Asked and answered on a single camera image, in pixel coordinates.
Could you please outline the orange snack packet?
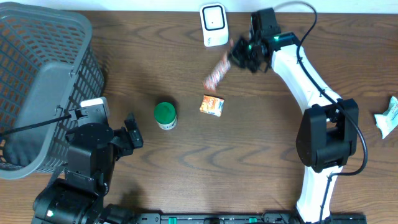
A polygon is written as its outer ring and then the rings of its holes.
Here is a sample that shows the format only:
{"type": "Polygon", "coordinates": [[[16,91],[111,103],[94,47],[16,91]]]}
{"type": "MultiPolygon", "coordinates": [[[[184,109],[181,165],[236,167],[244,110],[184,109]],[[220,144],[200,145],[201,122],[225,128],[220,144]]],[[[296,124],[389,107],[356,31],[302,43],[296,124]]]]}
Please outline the orange snack packet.
{"type": "Polygon", "coordinates": [[[200,112],[220,117],[223,111],[224,99],[214,96],[203,96],[200,112]]]}

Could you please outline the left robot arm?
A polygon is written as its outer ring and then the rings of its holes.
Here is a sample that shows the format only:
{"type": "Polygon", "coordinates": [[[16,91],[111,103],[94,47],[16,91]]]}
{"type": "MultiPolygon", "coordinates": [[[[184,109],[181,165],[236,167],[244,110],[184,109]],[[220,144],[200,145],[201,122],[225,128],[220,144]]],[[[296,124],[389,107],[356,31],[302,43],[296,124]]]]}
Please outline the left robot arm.
{"type": "Polygon", "coordinates": [[[32,223],[128,223],[133,215],[115,205],[104,205],[115,163],[142,148],[136,119],[113,130],[106,118],[78,121],[66,133],[67,163],[60,165],[36,197],[32,223]]]}

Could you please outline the teal white tissue pack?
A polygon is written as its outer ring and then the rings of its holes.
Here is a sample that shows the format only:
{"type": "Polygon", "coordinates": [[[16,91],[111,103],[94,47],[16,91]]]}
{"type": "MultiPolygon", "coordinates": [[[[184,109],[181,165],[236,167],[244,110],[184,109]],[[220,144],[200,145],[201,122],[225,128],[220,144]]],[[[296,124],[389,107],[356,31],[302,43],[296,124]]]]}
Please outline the teal white tissue pack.
{"type": "Polygon", "coordinates": [[[388,109],[383,114],[375,114],[376,126],[380,129],[382,138],[385,139],[397,126],[397,98],[392,96],[388,109]]]}

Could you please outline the red chocolate bar wrapper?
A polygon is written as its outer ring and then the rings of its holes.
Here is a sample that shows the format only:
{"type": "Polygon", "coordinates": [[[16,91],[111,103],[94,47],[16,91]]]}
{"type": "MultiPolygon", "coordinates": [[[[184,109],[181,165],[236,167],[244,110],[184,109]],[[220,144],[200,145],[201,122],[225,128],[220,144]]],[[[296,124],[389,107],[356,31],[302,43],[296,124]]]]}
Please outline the red chocolate bar wrapper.
{"type": "Polygon", "coordinates": [[[229,41],[229,50],[227,50],[221,57],[220,61],[216,64],[212,72],[204,79],[203,86],[206,90],[216,91],[216,87],[220,84],[220,81],[224,79],[226,73],[231,68],[231,62],[228,59],[229,51],[234,45],[234,40],[229,41]]]}

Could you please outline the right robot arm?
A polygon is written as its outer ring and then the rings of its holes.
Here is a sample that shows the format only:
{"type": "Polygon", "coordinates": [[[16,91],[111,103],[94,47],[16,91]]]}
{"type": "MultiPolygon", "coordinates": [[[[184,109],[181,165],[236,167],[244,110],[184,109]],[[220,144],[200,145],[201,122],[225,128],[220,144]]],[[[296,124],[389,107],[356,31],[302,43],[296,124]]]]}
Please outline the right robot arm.
{"type": "Polygon", "coordinates": [[[296,149],[305,174],[295,221],[336,223],[330,200],[337,177],[356,151],[359,109],[322,80],[302,44],[294,33],[281,31],[274,10],[267,8],[251,14],[248,39],[237,40],[228,58],[252,73],[265,65],[288,86],[303,113],[296,149]]]}

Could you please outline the green lid white jar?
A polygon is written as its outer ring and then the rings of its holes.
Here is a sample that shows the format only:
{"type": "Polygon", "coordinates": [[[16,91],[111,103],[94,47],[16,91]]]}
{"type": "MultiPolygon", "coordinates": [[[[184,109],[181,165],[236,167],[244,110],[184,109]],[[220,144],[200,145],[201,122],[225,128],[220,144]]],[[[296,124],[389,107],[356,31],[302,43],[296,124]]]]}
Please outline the green lid white jar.
{"type": "Polygon", "coordinates": [[[154,110],[154,118],[163,130],[171,130],[177,125],[177,112],[173,104],[161,102],[156,105],[154,110]]]}

